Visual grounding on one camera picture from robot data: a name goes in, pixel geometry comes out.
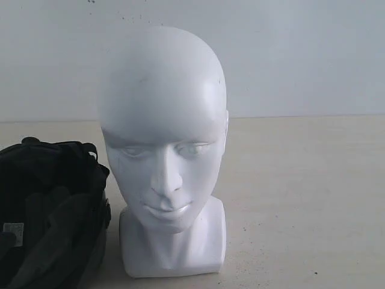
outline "white wall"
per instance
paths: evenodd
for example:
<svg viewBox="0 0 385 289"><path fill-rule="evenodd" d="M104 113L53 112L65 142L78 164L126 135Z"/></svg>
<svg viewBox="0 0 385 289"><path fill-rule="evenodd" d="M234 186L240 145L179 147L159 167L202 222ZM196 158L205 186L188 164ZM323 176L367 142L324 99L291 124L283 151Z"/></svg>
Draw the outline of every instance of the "white wall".
<svg viewBox="0 0 385 289"><path fill-rule="evenodd" d="M0 121L95 119L113 47L161 24L216 50L233 117L385 113L383 0L1 0Z"/></svg>

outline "mannequin eye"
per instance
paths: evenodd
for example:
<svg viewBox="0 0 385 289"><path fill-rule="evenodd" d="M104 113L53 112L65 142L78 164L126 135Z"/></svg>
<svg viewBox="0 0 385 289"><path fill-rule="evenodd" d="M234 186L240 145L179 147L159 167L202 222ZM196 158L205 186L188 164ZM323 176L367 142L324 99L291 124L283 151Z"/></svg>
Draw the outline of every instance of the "mannequin eye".
<svg viewBox="0 0 385 289"><path fill-rule="evenodd" d="M139 157L144 157L150 151L148 150L148 148L131 146L131 147L124 148L123 152L131 158L139 158Z"/></svg>
<svg viewBox="0 0 385 289"><path fill-rule="evenodd" d="M176 149L184 157L194 157L205 153L209 145L209 143L189 143L180 145Z"/></svg>

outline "mannequin face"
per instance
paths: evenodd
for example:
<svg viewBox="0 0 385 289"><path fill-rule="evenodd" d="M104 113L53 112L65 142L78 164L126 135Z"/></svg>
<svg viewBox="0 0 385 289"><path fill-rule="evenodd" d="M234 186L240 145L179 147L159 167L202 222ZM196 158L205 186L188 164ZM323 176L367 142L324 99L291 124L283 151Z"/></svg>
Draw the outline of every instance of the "mannequin face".
<svg viewBox="0 0 385 289"><path fill-rule="evenodd" d="M197 40L175 32L176 53L178 43ZM182 232L194 223L215 187L226 143L222 69L210 49L203 47L207 55L201 54L200 63L193 57L197 47L190 46L184 60L170 59L173 53L162 56L160 48L158 65L133 85L118 89L123 96L107 99L101 108L109 165L125 201L143 226L167 233ZM142 56L146 61L153 53ZM208 57L210 67L203 65ZM137 74L143 67L137 66ZM125 77L120 73L118 82L130 82Z"/></svg>

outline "mannequin nose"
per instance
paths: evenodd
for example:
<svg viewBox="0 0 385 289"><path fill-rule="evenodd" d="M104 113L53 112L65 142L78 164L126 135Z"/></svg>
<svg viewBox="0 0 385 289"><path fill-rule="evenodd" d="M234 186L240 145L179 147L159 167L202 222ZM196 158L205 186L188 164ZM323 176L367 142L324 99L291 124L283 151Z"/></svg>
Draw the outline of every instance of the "mannequin nose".
<svg viewBox="0 0 385 289"><path fill-rule="evenodd" d="M170 148L157 152L155 169L151 177L151 188L155 193L168 197L182 186L177 159Z"/></svg>

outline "mannequin chin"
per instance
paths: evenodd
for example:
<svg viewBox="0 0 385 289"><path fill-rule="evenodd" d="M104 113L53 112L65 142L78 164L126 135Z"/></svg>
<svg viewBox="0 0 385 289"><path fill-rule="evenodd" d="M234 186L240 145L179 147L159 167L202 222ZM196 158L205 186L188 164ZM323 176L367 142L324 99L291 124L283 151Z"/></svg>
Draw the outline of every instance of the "mannequin chin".
<svg viewBox="0 0 385 289"><path fill-rule="evenodd" d="M211 196L226 147L226 84L213 50L187 31L131 35L99 99L111 171L128 205L120 245L133 277L218 272L226 252Z"/></svg>

